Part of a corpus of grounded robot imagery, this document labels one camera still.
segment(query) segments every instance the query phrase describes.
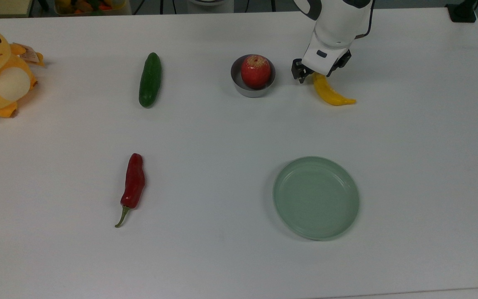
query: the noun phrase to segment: metal bowl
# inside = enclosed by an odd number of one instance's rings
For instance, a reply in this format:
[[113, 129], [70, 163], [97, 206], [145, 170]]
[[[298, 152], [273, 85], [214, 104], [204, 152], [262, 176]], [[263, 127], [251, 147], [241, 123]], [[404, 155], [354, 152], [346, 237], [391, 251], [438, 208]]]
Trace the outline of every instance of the metal bowl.
[[240, 94], [246, 97], [260, 97], [265, 95], [269, 91], [271, 85], [274, 83], [274, 79], [276, 77], [276, 69], [274, 68], [274, 65], [272, 64], [272, 62], [269, 59], [267, 59], [267, 61], [269, 62], [269, 65], [271, 66], [271, 77], [267, 81], [267, 84], [265, 84], [265, 86], [260, 89], [253, 89], [248, 87], [243, 82], [243, 79], [241, 78], [241, 65], [243, 64], [243, 61], [250, 55], [251, 54], [239, 57], [234, 62], [234, 64], [232, 64], [232, 70], [231, 70], [232, 80], [234, 82], [235, 89], [237, 89], [237, 91], [239, 91]]

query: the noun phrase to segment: green plate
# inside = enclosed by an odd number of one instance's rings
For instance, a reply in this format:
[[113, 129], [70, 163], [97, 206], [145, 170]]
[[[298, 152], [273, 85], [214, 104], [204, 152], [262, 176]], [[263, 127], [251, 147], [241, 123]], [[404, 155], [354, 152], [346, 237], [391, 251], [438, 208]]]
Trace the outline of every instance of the green plate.
[[302, 157], [277, 176], [274, 204], [281, 219], [298, 235], [328, 240], [343, 233], [357, 217], [359, 192], [337, 163]]

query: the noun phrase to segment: red apple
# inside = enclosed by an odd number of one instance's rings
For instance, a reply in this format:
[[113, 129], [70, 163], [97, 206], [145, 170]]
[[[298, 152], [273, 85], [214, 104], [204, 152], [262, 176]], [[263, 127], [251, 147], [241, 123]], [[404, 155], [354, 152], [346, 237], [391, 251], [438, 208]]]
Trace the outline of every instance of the red apple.
[[271, 77], [271, 65], [261, 55], [250, 55], [241, 65], [241, 78], [250, 88], [259, 89], [267, 84]]

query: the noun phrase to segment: green cucumber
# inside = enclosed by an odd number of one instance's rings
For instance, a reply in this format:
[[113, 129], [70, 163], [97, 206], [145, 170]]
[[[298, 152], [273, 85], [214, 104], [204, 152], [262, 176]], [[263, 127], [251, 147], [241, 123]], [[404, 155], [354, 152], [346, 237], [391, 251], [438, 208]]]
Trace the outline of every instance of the green cucumber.
[[150, 108], [156, 101], [161, 85], [161, 61], [156, 53], [152, 52], [145, 60], [140, 81], [139, 100], [141, 106]]

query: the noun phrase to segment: yellow banana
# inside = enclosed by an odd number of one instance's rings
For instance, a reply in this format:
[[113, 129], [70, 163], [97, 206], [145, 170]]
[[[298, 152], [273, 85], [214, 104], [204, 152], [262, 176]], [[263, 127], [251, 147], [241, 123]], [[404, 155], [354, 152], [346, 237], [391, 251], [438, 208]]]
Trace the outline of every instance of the yellow banana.
[[317, 72], [313, 73], [313, 85], [318, 95], [328, 104], [334, 106], [351, 105], [357, 102], [352, 98], [343, 97], [337, 91], [330, 87], [326, 76]]

